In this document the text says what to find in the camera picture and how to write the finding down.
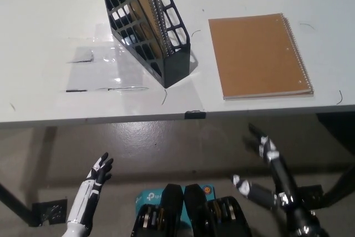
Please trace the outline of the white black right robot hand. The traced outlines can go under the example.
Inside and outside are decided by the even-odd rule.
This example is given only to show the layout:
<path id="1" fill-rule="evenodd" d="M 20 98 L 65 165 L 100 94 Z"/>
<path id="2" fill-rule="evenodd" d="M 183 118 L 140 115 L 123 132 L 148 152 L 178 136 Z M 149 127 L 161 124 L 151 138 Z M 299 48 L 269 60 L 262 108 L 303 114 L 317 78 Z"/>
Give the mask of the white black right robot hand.
<path id="1" fill-rule="evenodd" d="M 247 148 L 258 154 L 270 168 L 275 190 L 264 188 L 237 174 L 231 177 L 234 187 L 246 199 L 268 210 L 281 208 L 285 213 L 293 213 L 297 210 L 305 211 L 306 207 L 295 179 L 274 142 L 269 135 L 253 124 L 249 124 L 248 129 L 253 138 L 244 138 L 244 143 Z"/>

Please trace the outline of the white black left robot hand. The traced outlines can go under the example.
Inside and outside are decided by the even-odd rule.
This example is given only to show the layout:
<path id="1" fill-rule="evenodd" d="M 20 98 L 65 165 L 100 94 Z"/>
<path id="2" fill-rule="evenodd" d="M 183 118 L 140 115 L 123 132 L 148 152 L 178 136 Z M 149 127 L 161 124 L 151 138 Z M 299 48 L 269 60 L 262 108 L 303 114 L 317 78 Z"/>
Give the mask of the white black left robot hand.
<path id="1" fill-rule="evenodd" d="M 64 236 L 89 236 L 103 185 L 111 178 L 114 159 L 104 153 L 92 166 L 75 196 Z"/>

